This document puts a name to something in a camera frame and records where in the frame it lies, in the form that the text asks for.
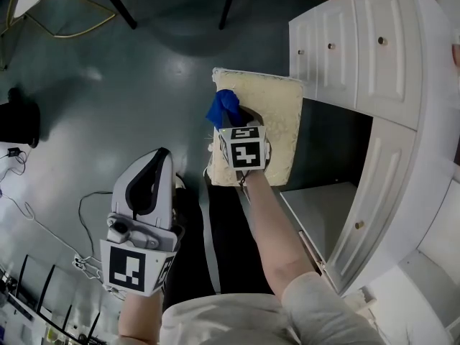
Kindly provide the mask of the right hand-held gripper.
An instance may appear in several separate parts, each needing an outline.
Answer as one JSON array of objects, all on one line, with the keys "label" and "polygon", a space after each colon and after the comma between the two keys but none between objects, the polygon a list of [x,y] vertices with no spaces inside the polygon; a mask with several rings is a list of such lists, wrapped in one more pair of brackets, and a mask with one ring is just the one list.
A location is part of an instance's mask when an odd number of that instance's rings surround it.
[{"label": "right hand-held gripper", "polygon": [[218,150],[235,171],[266,170],[271,160],[271,144],[263,118],[256,111],[240,107],[243,127],[236,127],[236,114],[222,112],[221,129],[216,130]]}]

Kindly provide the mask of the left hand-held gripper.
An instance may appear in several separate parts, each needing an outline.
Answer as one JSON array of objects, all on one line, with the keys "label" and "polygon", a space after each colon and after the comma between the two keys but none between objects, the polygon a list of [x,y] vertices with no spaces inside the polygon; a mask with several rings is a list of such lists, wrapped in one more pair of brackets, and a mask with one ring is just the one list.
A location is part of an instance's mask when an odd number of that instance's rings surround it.
[{"label": "left hand-held gripper", "polygon": [[100,241],[103,283],[110,288],[150,297],[165,284],[185,233],[172,225],[173,171],[172,154],[161,147],[117,179],[108,234]]}]

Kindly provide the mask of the blue cloth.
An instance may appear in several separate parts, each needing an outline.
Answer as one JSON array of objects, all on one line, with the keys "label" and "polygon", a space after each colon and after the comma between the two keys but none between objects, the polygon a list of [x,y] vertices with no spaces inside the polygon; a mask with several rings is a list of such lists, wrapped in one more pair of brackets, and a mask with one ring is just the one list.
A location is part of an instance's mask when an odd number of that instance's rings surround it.
[{"label": "blue cloth", "polygon": [[224,127],[224,118],[227,116],[230,125],[233,127],[242,125],[242,117],[239,110],[239,99],[229,89],[222,89],[216,92],[208,113],[206,114],[216,130]]}]

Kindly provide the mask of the cream fluffy stool cushion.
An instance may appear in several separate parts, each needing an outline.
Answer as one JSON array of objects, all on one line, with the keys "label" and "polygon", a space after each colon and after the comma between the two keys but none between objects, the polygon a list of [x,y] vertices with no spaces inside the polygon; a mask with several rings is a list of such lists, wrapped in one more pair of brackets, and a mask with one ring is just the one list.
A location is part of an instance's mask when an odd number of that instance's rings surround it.
[{"label": "cream fluffy stool cushion", "polygon": [[216,89],[232,90],[243,107],[258,113],[272,152],[265,175],[271,186],[288,183],[298,140],[303,105],[299,80],[265,73],[214,68]]}]

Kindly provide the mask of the person's right forearm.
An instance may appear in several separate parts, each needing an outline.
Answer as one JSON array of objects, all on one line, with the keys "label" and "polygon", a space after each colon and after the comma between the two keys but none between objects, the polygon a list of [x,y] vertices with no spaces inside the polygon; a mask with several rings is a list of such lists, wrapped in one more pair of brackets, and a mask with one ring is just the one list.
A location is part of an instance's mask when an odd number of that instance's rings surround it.
[{"label": "person's right forearm", "polygon": [[273,293],[281,298],[293,280],[315,269],[265,174],[261,170],[252,171],[245,177],[245,183],[264,275]]}]

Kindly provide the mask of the person's left forearm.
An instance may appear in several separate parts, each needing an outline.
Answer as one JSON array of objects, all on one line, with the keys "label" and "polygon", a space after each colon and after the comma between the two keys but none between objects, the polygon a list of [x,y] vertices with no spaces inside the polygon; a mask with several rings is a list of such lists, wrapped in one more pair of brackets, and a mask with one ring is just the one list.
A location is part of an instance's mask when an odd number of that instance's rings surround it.
[{"label": "person's left forearm", "polygon": [[145,297],[128,293],[119,316],[119,336],[157,345],[162,318],[162,293]]}]

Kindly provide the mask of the white desk with drawers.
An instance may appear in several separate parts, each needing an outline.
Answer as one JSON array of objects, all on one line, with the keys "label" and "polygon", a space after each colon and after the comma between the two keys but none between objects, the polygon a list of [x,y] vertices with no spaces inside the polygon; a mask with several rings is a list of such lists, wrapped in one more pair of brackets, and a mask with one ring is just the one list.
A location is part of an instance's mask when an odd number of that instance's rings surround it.
[{"label": "white desk with drawers", "polygon": [[454,175],[460,137],[453,30],[436,0],[329,0],[289,23],[306,99],[372,119],[359,184],[281,196],[340,295],[409,255]]}]

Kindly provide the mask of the person's black trousers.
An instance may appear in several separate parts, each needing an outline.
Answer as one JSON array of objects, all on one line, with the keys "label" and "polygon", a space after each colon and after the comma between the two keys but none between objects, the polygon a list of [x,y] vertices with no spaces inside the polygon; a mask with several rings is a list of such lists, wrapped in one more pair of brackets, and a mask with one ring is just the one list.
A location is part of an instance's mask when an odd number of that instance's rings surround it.
[{"label": "person's black trousers", "polygon": [[[209,221],[222,294],[273,294],[256,242],[234,187],[207,185]],[[185,229],[165,282],[163,309],[215,295],[206,260],[203,214],[198,197],[177,188],[178,223]]]}]

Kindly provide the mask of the person's light grey shirt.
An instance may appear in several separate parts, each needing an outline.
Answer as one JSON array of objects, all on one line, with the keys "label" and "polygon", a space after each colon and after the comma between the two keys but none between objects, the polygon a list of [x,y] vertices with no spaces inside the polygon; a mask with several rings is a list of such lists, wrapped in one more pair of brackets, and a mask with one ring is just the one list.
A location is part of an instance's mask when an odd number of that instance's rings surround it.
[{"label": "person's light grey shirt", "polygon": [[385,345],[315,272],[294,279],[281,299],[225,294],[188,300],[162,316],[160,345]]}]

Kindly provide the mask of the white ornate stool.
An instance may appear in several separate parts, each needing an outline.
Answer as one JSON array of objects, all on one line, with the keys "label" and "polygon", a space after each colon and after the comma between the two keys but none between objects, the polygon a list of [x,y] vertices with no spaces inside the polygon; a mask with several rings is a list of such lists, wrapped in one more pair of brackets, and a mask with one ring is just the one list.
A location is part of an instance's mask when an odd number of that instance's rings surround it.
[{"label": "white ornate stool", "polygon": [[344,301],[355,313],[366,318],[371,324],[374,324],[375,316],[371,309],[377,302],[377,299],[367,286],[361,287],[344,296]]}]

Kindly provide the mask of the pink tumbler cup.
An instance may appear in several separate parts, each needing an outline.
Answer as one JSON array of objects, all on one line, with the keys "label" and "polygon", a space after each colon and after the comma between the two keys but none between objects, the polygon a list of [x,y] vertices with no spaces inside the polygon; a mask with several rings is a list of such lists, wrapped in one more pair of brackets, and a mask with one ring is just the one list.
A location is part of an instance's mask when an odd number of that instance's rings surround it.
[{"label": "pink tumbler cup", "polygon": [[454,30],[454,41],[451,45],[454,63],[460,69],[460,29]]}]

